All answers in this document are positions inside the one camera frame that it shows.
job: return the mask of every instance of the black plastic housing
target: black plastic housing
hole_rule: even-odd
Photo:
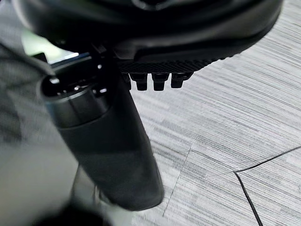
[[[90,84],[58,96],[49,79],[41,83],[40,95],[62,138],[105,196],[127,210],[160,204],[160,173],[124,81],[111,76],[102,94],[95,92],[102,86]]]

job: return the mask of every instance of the striped carpet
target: striped carpet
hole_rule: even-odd
[[[161,205],[135,213],[133,226],[301,225],[301,149],[238,172],[259,223],[233,172],[301,146],[300,11],[301,0],[286,0],[279,21],[263,40],[196,72],[182,89],[169,88],[169,80],[164,92],[152,91],[151,78],[145,92],[132,84],[166,191]],[[21,49],[20,30],[12,12],[0,6],[0,38]],[[24,65],[2,62],[0,69],[1,88],[39,76]],[[0,105],[0,135],[11,132],[0,136],[0,184],[7,183],[6,166],[18,158],[20,147],[37,149],[42,156],[56,144],[63,150],[60,159],[68,155],[35,97],[35,83],[0,95],[6,101]],[[5,112],[2,106],[11,102],[16,108]],[[4,125],[7,112],[14,124]],[[2,200],[4,187],[0,185]],[[4,204],[0,210],[6,210]],[[9,209],[5,214],[13,219]],[[0,221],[8,222],[3,215]]]

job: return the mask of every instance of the floor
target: floor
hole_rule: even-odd
[[[8,9],[0,6],[0,39],[21,51],[21,25]],[[300,225],[300,10],[301,0],[286,0],[277,25],[263,40],[196,72],[182,89],[139,92],[132,84],[166,191],[161,205],[135,213],[133,226]],[[0,95],[8,96],[1,98],[2,106],[15,106],[0,110],[11,122],[0,120],[0,221],[9,225],[17,222],[17,210],[7,203],[27,198],[16,185],[25,182],[16,175],[30,175],[31,184],[42,189],[46,185],[36,177],[48,173],[52,183],[47,186],[68,187],[76,161],[35,97],[39,74],[3,61],[0,68],[0,87],[6,91]],[[58,170],[49,173],[53,165]]]

